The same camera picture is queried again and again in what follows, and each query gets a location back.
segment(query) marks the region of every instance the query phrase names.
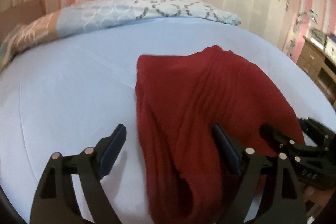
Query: metal bolt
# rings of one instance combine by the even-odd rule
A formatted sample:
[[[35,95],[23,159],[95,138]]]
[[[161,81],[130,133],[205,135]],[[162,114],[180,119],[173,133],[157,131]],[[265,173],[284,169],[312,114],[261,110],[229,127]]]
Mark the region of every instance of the metal bolt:
[[[246,153],[248,153],[249,155],[253,155],[254,152],[255,152],[254,149],[251,148],[251,147],[246,148],[245,151],[246,151]]]
[[[59,152],[55,152],[51,155],[51,157],[55,160],[58,159],[61,156],[61,154]]]
[[[285,160],[287,158],[287,155],[285,153],[280,153],[279,158]]]
[[[87,155],[92,154],[93,151],[94,151],[93,147],[87,147],[87,148],[84,149],[84,153],[87,154]]]

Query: mattress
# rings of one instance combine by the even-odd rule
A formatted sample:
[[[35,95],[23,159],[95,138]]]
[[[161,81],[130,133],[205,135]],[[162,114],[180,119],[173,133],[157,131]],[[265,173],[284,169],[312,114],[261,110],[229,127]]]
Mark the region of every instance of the mattress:
[[[101,184],[124,224],[152,223],[137,137],[137,59],[189,55],[212,45],[259,66],[298,117],[312,117],[336,131],[336,114],[310,78],[280,50],[238,27],[162,18],[60,39],[17,56],[0,75],[0,184],[23,219],[29,222],[38,181],[53,152],[78,154],[122,123],[127,140]],[[73,182],[83,217],[92,221],[78,176]]]

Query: wooden nightstand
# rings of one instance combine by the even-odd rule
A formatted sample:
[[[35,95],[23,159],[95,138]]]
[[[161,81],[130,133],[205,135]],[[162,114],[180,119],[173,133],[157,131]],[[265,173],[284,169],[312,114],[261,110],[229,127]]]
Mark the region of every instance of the wooden nightstand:
[[[336,64],[308,38],[296,64],[315,82],[336,109]]]

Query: red cloth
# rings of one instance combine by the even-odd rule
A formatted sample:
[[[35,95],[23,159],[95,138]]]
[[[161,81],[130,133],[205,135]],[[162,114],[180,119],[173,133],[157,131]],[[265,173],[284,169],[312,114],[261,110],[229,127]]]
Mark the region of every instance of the red cloth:
[[[259,135],[264,123],[304,143],[278,88],[231,51],[213,46],[190,56],[140,56],[137,69],[137,126],[156,224],[212,223],[230,189],[211,137],[215,123],[263,155],[275,156]]]

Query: silver rivet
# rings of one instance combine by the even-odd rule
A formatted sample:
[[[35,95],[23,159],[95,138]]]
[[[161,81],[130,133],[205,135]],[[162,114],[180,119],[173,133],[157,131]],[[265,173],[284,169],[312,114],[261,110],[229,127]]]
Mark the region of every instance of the silver rivet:
[[[279,158],[285,160],[287,158],[287,155],[285,153],[280,153]]]
[[[254,152],[255,152],[254,149],[251,148],[251,147],[246,148],[245,151],[246,151],[246,153],[248,153],[249,155],[253,155]]]
[[[90,155],[92,154],[94,151],[93,147],[87,147],[84,149],[84,153],[87,154],[87,155]]]
[[[61,156],[61,154],[59,152],[55,152],[51,155],[51,157],[55,160],[58,159]]]

